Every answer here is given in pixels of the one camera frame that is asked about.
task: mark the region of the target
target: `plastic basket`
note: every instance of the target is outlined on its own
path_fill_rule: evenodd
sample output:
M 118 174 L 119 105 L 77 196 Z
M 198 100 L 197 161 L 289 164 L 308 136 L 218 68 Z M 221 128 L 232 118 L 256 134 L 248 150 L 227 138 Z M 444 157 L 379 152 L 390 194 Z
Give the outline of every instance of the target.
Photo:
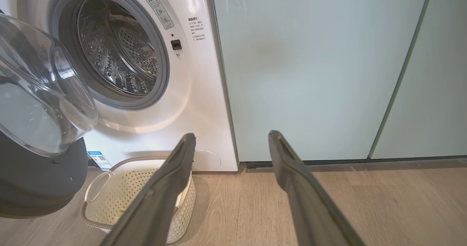
M 89 226 L 109 233 L 113 225 L 127 209 L 142 187 L 165 162 L 167 157 L 130 158 L 97 176 L 87 188 L 85 201 L 81 206 L 81 217 Z M 103 187 L 90 197 L 100 179 L 108 176 Z M 196 200 L 195 185 L 190 179 L 177 197 L 174 215 L 170 223 L 167 243 L 178 241 L 185 234 Z

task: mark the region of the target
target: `sticker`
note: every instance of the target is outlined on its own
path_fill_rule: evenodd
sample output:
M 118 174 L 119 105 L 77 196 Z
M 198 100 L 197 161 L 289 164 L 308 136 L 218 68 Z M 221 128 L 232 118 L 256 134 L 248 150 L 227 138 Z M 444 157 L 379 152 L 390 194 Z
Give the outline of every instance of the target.
M 151 6 L 152 10 L 155 12 L 159 20 L 161 21 L 164 28 L 167 30 L 168 28 L 172 28 L 174 23 L 170 19 L 169 15 L 162 6 L 162 3 L 159 0 L 146 0 L 147 3 Z
M 110 170 L 112 165 L 105 159 L 104 155 L 102 155 L 99 151 L 88 151 L 89 156 L 95 163 L 99 166 L 102 170 Z
M 188 18 L 188 24 L 192 31 L 193 41 L 202 41 L 206 39 L 202 20 L 199 20 L 198 17 Z

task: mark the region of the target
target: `cabinet door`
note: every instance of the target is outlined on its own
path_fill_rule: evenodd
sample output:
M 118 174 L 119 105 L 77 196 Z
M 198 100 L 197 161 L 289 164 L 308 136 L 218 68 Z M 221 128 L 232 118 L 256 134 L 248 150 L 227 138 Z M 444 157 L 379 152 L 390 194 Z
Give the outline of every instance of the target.
M 467 155 L 467 0 L 430 0 L 371 158 Z
M 240 161 L 367 158 L 424 0 L 214 0 Z

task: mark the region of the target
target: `transparent door glass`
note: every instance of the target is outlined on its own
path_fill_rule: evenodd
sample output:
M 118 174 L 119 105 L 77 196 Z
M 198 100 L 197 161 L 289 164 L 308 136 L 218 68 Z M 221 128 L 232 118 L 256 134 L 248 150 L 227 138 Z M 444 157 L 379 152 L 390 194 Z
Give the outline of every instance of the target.
M 0 130 L 53 157 L 96 123 L 89 89 L 60 41 L 0 14 Z

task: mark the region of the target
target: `front-loading washing machine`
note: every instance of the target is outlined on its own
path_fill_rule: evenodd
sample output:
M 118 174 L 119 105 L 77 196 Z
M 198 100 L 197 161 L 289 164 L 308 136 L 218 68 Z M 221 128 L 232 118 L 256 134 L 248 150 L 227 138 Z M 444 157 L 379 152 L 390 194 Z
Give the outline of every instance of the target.
M 237 171 L 210 0 L 3 0 L 68 50 L 95 100 L 88 153 L 111 166 L 197 138 L 194 171 Z

